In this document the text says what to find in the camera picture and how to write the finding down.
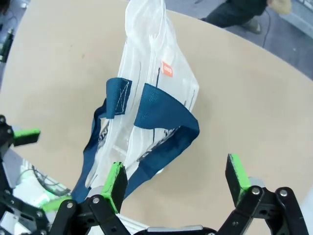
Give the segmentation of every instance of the person's hand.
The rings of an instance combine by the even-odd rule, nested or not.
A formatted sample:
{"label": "person's hand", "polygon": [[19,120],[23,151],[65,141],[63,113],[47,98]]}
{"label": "person's hand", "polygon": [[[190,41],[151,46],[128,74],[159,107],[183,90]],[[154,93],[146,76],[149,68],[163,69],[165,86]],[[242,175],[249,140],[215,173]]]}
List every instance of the person's hand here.
{"label": "person's hand", "polygon": [[278,14],[289,14],[291,12],[291,0],[267,0],[268,6]]}

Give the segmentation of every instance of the green pad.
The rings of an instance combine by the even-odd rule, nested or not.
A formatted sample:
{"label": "green pad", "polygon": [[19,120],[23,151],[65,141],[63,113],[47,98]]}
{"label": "green pad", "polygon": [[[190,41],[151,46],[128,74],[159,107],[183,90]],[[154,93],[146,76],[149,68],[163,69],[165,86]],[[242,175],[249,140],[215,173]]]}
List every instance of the green pad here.
{"label": "green pad", "polygon": [[110,202],[114,212],[120,212],[127,187],[127,175],[122,163],[114,163],[101,191],[101,195]]}
{"label": "green pad", "polygon": [[42,206],[42,209],[44,210],[44,212],[50,212],[50,211],[57,211],[60,207],[60,205],[62,204],[63,201],[68,200],[68,199],[72,199],[71,196],[64,196],[61,198],[58,198],[56,200],[52,200],[46,204],[44,204]]}
{"label": "green pad", "polygon": [[237,206],[244,193],[251,187],[250,179],[237,154],[228,155],[225,176],[234,204]]}
{"label": "green pad", "polygon": [[22,130],[14,132],[14,146],[36,143],[40,135],[39,129]]}

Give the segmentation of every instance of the dark pants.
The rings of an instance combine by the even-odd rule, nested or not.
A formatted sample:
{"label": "dark pants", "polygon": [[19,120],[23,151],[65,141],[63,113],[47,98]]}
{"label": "dark pants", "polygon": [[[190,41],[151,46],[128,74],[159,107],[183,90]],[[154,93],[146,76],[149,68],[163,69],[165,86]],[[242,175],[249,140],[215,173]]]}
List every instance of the dark pants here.
{"label": "dark pants", "polygon": [[203,21],[220,28],[241,25],[251,20],[255,14],[246,11],[232,2],[224,2],[213,10]]}

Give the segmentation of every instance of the stitching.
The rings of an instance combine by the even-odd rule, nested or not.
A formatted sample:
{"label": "stitching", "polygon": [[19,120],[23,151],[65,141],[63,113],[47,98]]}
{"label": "stitching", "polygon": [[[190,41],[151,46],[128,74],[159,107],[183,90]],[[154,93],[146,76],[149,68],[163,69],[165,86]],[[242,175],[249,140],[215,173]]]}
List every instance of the stitching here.
{"label": "stitching", "polygon": [[[125,100],[126,100],[126,92],[125,92],[125,90],[127,91],[127,88],[128,88],[128,85],[129,85],[129,81],[127,81],[127,80],[124,79],[124,78],[122,78],[122,80],[126,82],[126,85],[125,85],[125,87],[124,87],[123,90],[122,90],[122,89],[119,89],[120,96],[119,96],[119,99],[118,99],[118,101],[117,101],[116,108],[115,108],[115,114],[116,114],[116,115],[117,115],[117,114],[122,114],[122,113],[124,112],[124,105],[125,105]],[[118,106],[118,104],[119,104],[119,102],[120,102],[120,100],[121,100],[123,94],[124,94],[124,97],[123,97],[124,100],[123,100],[123,104],[121,104],[121,106],[122,106],[122,111],[121,111],[121,112],[117,112],[116,109],[117,109],[117,106]]]}

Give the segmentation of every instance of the person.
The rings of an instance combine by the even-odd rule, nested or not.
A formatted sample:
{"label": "person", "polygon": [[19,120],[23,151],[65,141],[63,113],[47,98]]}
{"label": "person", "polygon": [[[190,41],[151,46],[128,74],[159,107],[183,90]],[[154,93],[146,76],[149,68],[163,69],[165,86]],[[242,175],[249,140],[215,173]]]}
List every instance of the person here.
{"label": "person", "polygon": [[240,25],[252,33],[260,34],[261,25],[254,16],[262,15],[267,6],[279,14],[288,14],[291,0],[226,0],[200,20],[220,28]]}

